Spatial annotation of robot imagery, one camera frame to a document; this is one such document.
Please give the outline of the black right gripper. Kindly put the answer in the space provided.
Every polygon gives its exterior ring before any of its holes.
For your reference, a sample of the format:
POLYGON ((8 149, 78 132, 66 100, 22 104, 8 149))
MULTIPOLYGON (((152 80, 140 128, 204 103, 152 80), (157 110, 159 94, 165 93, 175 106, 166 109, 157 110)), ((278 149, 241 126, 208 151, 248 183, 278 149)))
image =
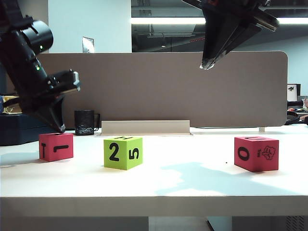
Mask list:
POLYGON ((214 67, 219 59, 259 33, 259 26, 276 31, 278 19, 261 9, 269 5, 269 0, 203 0, 206 24, 200 68, 214 67), (240 20, 251 24, 247 28, 238 26, 240 20))

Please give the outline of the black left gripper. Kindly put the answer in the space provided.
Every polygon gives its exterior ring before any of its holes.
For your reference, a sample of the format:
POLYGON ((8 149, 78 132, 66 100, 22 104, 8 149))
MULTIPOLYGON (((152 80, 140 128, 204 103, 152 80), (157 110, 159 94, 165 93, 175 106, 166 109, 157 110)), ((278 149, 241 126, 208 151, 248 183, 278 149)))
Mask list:
POLYGON ((24 113, 29 113, 56 132, 64 133, 64 95, 74 91, 80 91, 78 72, 70 69, 48 75, 44 80, 31 84, 21 94, 21 108, 24 113))

